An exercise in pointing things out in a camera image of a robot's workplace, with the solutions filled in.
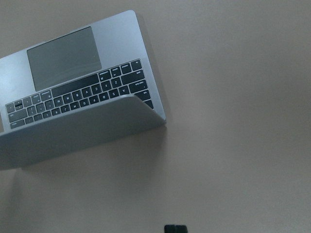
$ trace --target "black object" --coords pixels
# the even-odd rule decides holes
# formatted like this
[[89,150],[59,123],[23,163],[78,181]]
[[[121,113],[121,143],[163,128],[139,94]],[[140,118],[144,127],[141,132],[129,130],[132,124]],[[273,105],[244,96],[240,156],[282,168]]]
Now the black object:
[[166,225],[164,233],[188,233],[186,225]]

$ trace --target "beige surface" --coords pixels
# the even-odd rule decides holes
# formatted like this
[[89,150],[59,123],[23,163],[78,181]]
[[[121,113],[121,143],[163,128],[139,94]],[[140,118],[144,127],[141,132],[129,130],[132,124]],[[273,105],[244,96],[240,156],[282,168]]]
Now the beige surface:
[[311,231],[310,1],[0,3],[0,57],[135,10],[168,121],[1,171],[0,232]]

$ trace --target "laptop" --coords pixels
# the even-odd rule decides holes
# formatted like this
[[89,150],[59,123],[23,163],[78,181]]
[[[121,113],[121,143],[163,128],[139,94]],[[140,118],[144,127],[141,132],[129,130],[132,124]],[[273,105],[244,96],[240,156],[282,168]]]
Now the laptop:
[[0,59],[0,169],[165,124],[134,11]]

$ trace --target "black key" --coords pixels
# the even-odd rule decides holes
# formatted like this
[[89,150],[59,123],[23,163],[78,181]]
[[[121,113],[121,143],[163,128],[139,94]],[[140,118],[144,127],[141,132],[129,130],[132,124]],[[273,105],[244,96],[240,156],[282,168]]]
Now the black key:
[[34,114],[37,114],[34,106],[27,108],[27,112],[28,112],[28,116],[32,116]]
[[51,111],[47,111],[45,113],[42,113],[42,115],[43,115],[44,119],[52,116]]
[[127,86],[120,87],[119,92],[120,92],[120,95],[130,94]]
[[132,71],[129,63],[122,65],[121,70],[122,70],[122,74],[127,74]]
[[18,110],[16,112],[9,114],[9,121],[10,123],[13,121],[21,120],[23,118],[27,117],[27,111],[26,109]]
[[55,104],[55,107],[59,107],[59,106],[62,106],[64,103],[63,103],[63,98],[62,97],[57,97],[54,99],[54,104]]
[[86,86],[91,86],[91,85],[96,84],[98,82],[99,82],[99,80],[98,80],[97,74],[93,74],[93,75],[87,76],[85,78],[82,78],[82,79],[79,79],[79,80],[76,80],[76,81],[55,87],[52,89],[52,94],[54,97],[58,97],[58,96],[61,96],[63,94],[66,94],[68,92],[75,91],[75,90],[81,89],[81,88],[86,87]]
[[45,107],[46,107],[47,110],[50,110],[50,109],[54,108],[54,102],[53,102],[53,100],[48,100],[48,101],[46,101],[46,102],[45,102]]
[[144,72],[142,70],[139,70],[139,71],[136,71],[136,72],[133,72],[130,74],[126,74],[126,75],[123,75],[121,77],[123,85],[129,84],[132,82],[136,82],[136,81],[144,79],[144,78],[145,78],[145,76],[144,76]]
[[16,121],[14,123],[11,123],[11,129],[15,129],[15,128],[22,126],[24,124],[25,124],[24,120]]
[[62,113],[69,112],[70,111],[69,105],[65,105],[65,106],[61,107],[60,110],[62,111]]
[[111,84],[109,80],[102,83],[102,89],[103,91],[108,91],[111,89]]
[[108,100],[109,99],[108,92],[101,93],[101,94],[98,95],[98,97],[99,97],[100,101],[104,101],[104,100]]
[[71,94],[67,94],[67,95],[64,95],[63,96],[63,99],[64,99],[64,103],[71,103],[73,100],[72,100],[72,97],[71,97]]
[[137,83],[129,84],[128,86],[130,88],[131,93],[142,91],[148,88],[146,80],[141,80]]
[[42,101],[46,101],[52,98],[51,91],[42,92],[40,93],[40,96]]
[[81,107],[85,107],[85,106],[88,106],[88,105],[89,105],[88,99],[80,100],[80,106]]
[[40,95],[36,94],[36,95],[31,96],[31,100],[33,101],[33,104],[40,103],[41,102]]
[[113,90],[109,91],[109,96],[110,96],[111,99],[114,98],[114,97],[119,96],[118,90],[117,89],[113,89]]
[[72,93],[72,96],[73,96],[73,100],[74,101],[77,101],[77,100],[80,100],[82,99],[82,93],[81,91],[75,91]]
[[89,99],[89,103],[90,104],[94,104],[94,103],[98,103],[99,102],[98,96],[92,96],[92,97],[90,97],[88,99]]
[[24,107],[27,108],[29,107],[31,104],[31,98],[30,97],[26,97],[23,99],[23,104],[24,104]]
[[14,103],[7,104],[7,105],[6,105],[6,111],[7,111],[8,113],[14,112],[14,111],[15,111]]
[[33,123],[33,121],[34,121],[34,119],[32,116],[25,119],[26,124]]
[[152,101],[151,101],[151,100],[147,100],[147,101],[145,101],[145,103],[146,103],[149,107],[151,107],[152,109],[154,108],[154,105],[152,104]]
[[111,74],[110,74],[110,71],[109,70],[105,70],[101,73],[99,73],[99,79],[100,81],[105,81],[107,79],[111,79]]
[[23,102],[21,100],[15,101],[14,102],[15,110],[19,110],[23,108]]
[[43,119],[42,114],[38,114],[34,116],[35,121],[42,120],[42,119]]
[[89,97],[92,95],[91,88],[87,87],[82,89],[83,98]]
[[148,90],[138,92],[135,95],[138,96],[138,98],[140,98],[142,101],[150,99],[150,94]]
[[38,113],[42,113],[45,111],[44,103],[37,104],[35,108],[37,109]]
[[132,65],[132,69],[133,69],[133,71],[134,71],[134,70],[141,69],[141,63],[140,63],[140,60],[137,60],[137,61],[133,61],[133,62],[131,62],[131,65]]
[[52,110],[52,116],[58,115],[60,114],[60,109],[59,108],[55,108]]
[[79,105],[79,102],[73,102],[70,104],[70,109],[71,110],[75,110],[75,109],[78,109],[80,108],[80,105]]
[[115,78],[117,76],[120,76],[121,75],[121,70],[120,70],[120,67],[114,67],[111,69],[111,74],[112,74],[112,77]]
[[99,84],[92,86],[92,92],[93,92],[93,95],[101,93],[102,92],[101,86]]
[[111,84],[113,88],[122,86],[120,78],[115,78],[111,80]]

